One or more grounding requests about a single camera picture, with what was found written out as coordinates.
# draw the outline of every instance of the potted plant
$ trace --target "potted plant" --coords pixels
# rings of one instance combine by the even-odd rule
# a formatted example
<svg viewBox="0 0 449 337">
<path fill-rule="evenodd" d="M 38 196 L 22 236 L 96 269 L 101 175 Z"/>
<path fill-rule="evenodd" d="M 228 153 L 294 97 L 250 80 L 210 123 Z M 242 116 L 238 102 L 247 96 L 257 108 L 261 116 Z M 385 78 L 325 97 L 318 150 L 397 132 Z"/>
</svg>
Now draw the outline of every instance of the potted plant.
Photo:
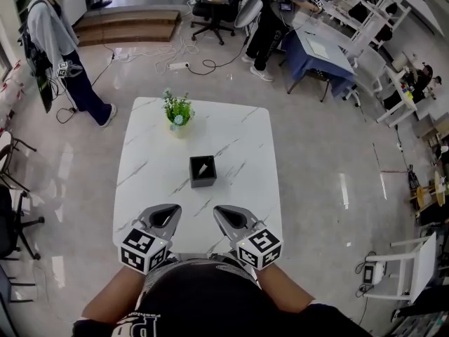
<svg viewBox="0 0 449 337">
<path fill-rule="evenodd" d="M 192 126 L 195 113 L 188 97 L 189 93 L 186 93 L 183 98 L 174 98 L 169 88 L 163 91 L 168 129 L 176 138 L 184 138 Z"/>
</svg>

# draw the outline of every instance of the gray hoodie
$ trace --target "gray hoodie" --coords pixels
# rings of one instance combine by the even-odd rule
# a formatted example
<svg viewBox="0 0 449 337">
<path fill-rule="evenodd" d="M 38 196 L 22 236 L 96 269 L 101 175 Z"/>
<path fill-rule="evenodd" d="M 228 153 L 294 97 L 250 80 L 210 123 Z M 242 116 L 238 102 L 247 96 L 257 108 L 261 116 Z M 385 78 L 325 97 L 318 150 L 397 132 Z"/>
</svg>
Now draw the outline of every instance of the gray hoodie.
<svg viewBox="0 0 449 337">
<path fill-rule="evenodd" d="M 64 62 L 63 55 L 69 55 L 77 49 L 79 43 L 72 26 L 62 12 L 61 18 L 47 0 L 38 3 L 31 10 L 32 5 L 39 0 L 33 0 L 28 5 L 28 29 L 31 40 L 36 47 L 45 51 L 48 59 L 53 65 L 53 74 L 58 73 L 58 65 Z"/>
</svg>

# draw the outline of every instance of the black box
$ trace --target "black box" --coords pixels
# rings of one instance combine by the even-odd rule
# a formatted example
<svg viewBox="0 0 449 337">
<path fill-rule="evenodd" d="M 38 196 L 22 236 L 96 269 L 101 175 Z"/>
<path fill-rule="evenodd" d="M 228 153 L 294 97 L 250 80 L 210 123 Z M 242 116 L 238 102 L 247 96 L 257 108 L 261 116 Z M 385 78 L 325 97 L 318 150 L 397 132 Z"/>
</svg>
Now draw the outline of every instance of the black box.
<svg viewBox="0 0 449 337">
<path fill-rule="evenodd" d="M 206 170 L 198 177 L 201 167 L 206 165 Z M 190 157 L 190 184 L 192 188 L 212 186 L 217 180 L 215 160 L 213 156 Z"/>
</svg>

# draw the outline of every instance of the blue tablecloth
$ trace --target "blue tablecloth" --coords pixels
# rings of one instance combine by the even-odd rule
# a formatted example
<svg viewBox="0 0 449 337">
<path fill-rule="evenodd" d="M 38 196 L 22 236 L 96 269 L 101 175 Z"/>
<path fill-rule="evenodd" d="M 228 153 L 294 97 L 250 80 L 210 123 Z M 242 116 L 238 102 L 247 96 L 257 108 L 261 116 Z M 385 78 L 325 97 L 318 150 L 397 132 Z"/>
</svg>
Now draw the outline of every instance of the blue tablecloth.
<svg viewBox="0 0 449 337">
<path fill-rule="evenodd" d="M 330 85 L 332 86 L 332 94 L 334 97 L 341 94 L 346 88 L 350 88 L 354 85 L 353 72 L 341 68 L 333 63 L 332 60 L 325 60 L 309 55 L 301 44 L 300 38 L 296 32 L 287 34 L 283 40 L 282 47 L 286 50 L 288 67 L 291 76 L 295 81 L 301 80 L 307 70 L 316 69 L 327 72 L 330 75 Z M 336 46 L 336 48 L 344 56 L 340 48 L 338 48 L 338 46 Z"/>
</svg>

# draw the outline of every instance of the wooden board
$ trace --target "wooden board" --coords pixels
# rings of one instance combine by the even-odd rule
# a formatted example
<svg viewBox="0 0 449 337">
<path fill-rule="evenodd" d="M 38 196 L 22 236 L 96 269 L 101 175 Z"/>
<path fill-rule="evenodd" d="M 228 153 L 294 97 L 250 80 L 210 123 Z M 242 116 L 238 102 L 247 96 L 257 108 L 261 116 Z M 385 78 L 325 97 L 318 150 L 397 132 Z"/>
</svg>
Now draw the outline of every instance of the wooden board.
<svg viewBox="0 0 449 337">
<path fill-rule="evenodd" d="M 179 11 L 127 11 L 124 13 L 110 13 L 83 18 L 76 24 L 74 29 L 76 32 L 82 32 L 88 29 L 96 29 L 99 26 L 110 27 L 136 24 L 175 25 L 179 17 Z"/>
<path fill-rule="evenodd" d="M 169 42 L 176 25 L 126 25 L 101 27 L 80 32 L 79 45 L 113 44 L 119 42 Z"/>
</svg>

